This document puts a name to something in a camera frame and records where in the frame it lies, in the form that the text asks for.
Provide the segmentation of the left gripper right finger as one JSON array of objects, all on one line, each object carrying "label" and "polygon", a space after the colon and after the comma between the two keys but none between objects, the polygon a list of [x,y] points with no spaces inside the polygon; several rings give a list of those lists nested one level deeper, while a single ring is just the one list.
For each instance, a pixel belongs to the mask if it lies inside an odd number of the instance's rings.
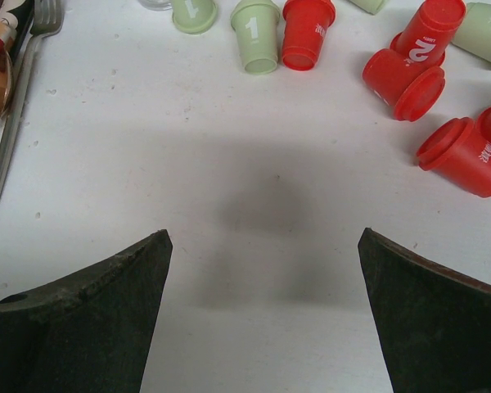
[{"label": "left gripper right finger", "polygon": [[358,253],[395,392],[491,392],[491,285],[365,228]]}]

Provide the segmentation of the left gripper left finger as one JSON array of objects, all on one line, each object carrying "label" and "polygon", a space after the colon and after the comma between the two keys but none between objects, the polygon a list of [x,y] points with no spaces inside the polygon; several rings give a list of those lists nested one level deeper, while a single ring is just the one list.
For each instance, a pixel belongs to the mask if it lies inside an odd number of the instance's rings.
[{"label": "left gripper left finger", "polygon": [[160,230],[0,300],[0,392],[138,392],[173,245]]}]

